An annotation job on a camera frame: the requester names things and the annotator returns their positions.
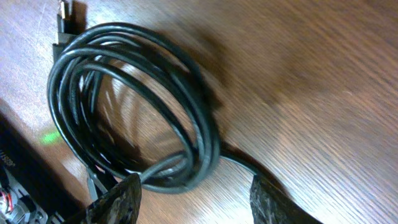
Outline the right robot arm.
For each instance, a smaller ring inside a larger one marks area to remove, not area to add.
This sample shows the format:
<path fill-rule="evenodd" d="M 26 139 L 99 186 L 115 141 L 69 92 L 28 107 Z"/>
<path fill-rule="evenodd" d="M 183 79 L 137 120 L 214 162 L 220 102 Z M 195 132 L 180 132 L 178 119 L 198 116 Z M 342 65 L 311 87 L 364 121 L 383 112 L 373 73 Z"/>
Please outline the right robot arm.
<path fill-rule="evenodd" d="M 251 164 L 250 206 L 255 223 L 318 223 Z M 135 223 L 142 188 L 137 177 L 113 184 L 101 193 L 95 179 L 88 179 L 95 193 L 83 208 L 60 186 L 25 139 L 1 118 L 1 223 Z"/>

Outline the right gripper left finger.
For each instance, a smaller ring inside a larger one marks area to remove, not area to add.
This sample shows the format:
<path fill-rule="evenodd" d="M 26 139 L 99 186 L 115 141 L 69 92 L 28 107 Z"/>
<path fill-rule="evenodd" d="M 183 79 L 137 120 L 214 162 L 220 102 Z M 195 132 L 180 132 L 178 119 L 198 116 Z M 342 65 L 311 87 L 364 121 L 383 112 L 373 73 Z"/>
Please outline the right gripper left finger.
<path fill-rule="evenodd" d="M 63 224 L 135 224 L 141 198 L 139 175 L 131 174 Z"/>

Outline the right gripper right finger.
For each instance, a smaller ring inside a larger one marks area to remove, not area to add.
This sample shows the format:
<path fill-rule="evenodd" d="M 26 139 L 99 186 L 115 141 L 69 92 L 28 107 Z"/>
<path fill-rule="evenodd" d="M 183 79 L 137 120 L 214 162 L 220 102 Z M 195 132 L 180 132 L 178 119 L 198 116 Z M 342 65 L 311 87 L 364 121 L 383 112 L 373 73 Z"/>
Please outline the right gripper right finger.
<path fill-rule="evenodd" d="M 322 224 L 259 175 L 250 188 L 254 224 Z"/>

